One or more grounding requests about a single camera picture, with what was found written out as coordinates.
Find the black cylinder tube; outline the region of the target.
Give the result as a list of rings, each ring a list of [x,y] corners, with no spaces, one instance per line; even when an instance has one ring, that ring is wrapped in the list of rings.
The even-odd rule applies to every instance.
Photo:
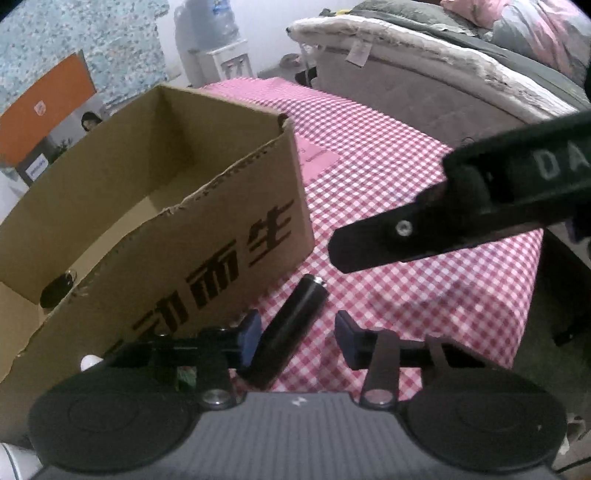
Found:
[[[260,337],[249,367],[238,376],[250,386],[266,390],[296,354],[329,298],[321,277],[305,274]]]

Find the black oval remote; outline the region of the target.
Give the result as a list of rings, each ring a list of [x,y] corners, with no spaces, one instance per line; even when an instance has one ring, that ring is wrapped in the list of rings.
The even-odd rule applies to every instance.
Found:
[[[56,277],[42,290],[39,305],[44,310],[54,309],[73,288],[77,273],[68,270]]]

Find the green dropper bottle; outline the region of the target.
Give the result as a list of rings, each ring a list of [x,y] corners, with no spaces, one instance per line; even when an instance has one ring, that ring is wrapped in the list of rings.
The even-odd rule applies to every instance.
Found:
[[[103,359],[101,357],[96,356],[96,355],[93,355],[93,354],[85,355],[81,359],[81,362],[80,362],[80,371],[84,372],[84,371],[98,365],[102,361],[103,361]]]

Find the water dispenser with bottle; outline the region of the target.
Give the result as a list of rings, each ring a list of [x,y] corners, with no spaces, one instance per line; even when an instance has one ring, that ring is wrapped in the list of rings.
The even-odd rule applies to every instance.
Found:
[[[174,10],[175,42],[192,87],[253,78],[249,45],[229,1],[182,1]]]

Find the brown cardboard box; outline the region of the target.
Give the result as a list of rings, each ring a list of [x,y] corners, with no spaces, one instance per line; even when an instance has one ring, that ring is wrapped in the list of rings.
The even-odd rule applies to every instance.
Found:
[[[137,98],[2,223],[2,440],[27,440],[33,403],[85,355],[225,326],[314,247],[293,114],[169,86]]]

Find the orange Philips box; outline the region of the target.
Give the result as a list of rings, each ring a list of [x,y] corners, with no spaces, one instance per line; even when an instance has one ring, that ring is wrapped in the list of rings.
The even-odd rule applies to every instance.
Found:
[[[63,153],[109,118],[84,54],[59,62],[1,115],[1,174],[22,195]]]

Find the patterned blue wall cloth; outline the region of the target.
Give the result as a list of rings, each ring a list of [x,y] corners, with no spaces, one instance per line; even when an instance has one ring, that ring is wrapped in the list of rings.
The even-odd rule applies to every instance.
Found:
[[[1,21],[1,109],[81,53],[103,102],[115,106],[167,80],[156,20],[166,1],[24,1]]]

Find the white supplement bottle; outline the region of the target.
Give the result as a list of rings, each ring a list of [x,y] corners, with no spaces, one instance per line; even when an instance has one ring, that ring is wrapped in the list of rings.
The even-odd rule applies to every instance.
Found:
[[[1,444],[1,480],[29,480],[41,469],[42,464],[34,451],[6,443]]]

